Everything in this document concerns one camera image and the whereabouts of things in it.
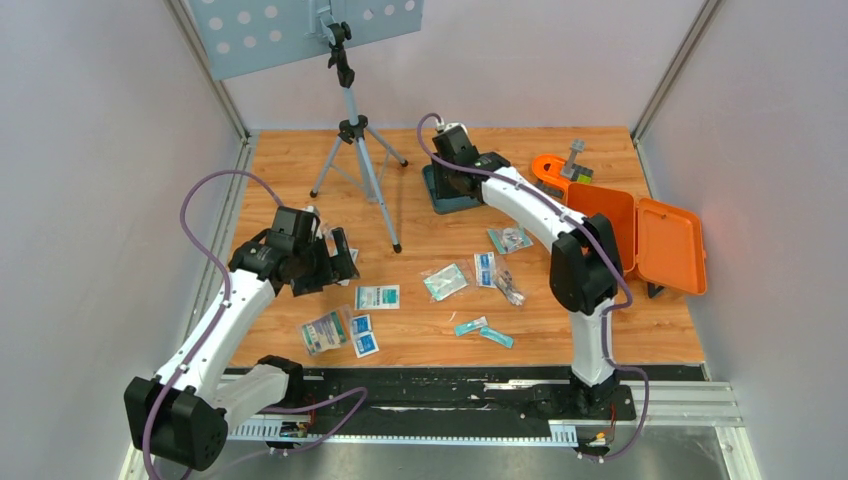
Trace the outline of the teal divided tray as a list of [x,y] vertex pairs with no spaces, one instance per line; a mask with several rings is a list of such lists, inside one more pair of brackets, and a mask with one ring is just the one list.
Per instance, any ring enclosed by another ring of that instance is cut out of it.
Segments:
[[467,196],[460,196],[456,198],[438,197],[433,167],[431,165],[427,165],[422,168],[421,173],[430,199],[430,204],[436,214],[447,215],[482,206],[480,201]]

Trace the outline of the clear bag teal gauze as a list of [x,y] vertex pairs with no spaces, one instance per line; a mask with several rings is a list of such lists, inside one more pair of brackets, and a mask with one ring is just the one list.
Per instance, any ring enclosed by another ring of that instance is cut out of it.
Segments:
[[467,288],[470,283],[457,263],[451,263],[434,273],[426,274],[423,284],[430,298],[439,302]]

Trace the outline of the clear bag cotton swabs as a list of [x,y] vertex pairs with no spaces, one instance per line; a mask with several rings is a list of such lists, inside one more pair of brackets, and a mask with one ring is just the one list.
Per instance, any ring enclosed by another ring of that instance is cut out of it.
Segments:
[[526,297],[516,287],[511,272],[508,269],[497,267],[493,274],[496,288],[504,295],[506,300],[513,306],[523,306]]

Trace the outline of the teal sachet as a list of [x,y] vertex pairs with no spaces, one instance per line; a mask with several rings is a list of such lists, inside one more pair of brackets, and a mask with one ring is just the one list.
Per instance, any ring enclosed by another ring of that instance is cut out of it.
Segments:
[[488,325],[488,320],[485,316],[458,324],[454,327],[454,333],[457,337],[464,336],[475,330],[482,329]]
[[514,345],[514,339],[502,332],[499,332],[488,326],[482,327],[479,331],[484,338],[491,340],[505,348],[511,349]]

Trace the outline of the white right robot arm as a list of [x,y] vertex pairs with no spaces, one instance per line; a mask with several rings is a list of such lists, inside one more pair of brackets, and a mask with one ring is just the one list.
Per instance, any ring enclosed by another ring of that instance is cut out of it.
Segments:
[[460,123],[438,127],[432,142],[438,197],[465,196],[495,208],[549,252],[550,290],[569,315],[571,369],[580,381],[570,392],[571,403],[584,417],[598,416],[611,403],[607,385],[614,375],[610,326],[602,317],[623,278],[610,221],[569,209],[528,182],[503,156],[479,152]]

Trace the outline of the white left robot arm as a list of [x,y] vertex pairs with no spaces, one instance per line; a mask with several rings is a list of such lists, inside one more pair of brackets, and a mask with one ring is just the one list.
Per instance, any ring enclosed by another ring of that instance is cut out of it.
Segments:
[[217,460],[229,432],[267,407],[298,411],[306,400],[304,368],[266,355],[242,377],[220,383],[236,349],[284,288],[318,293],[358,277],[346,232],[321,229],[317,211],[277,209],[270,227],[238,247],[218,294],[189,337],[149,379],[124,392],[134,446],[150,478],[154,459],[203,471]]

